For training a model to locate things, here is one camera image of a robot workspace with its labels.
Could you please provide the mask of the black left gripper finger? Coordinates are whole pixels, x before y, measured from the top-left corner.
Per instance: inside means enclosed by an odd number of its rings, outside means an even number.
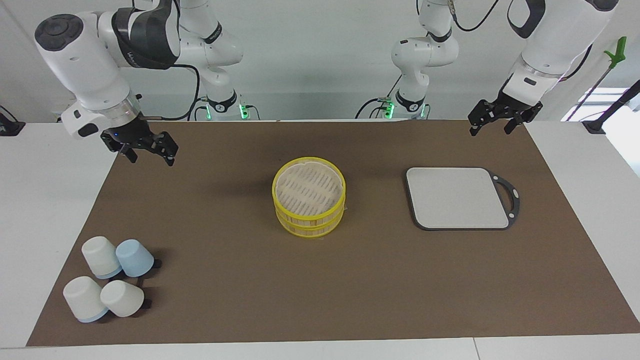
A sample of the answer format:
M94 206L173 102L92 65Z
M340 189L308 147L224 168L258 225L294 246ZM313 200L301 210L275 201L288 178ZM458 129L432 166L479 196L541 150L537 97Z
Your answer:
M501 114L499 104L494 104L487 100L480 100L475 107L469 112L468 120L470 123L470 134L475 137L483 126L493 123Z
M543 104L538 102L536 105L533 105L533 107L522 111L509 109L507 112L509 120L503 128L505 134L510 135L520 125L532 122L542 107Z

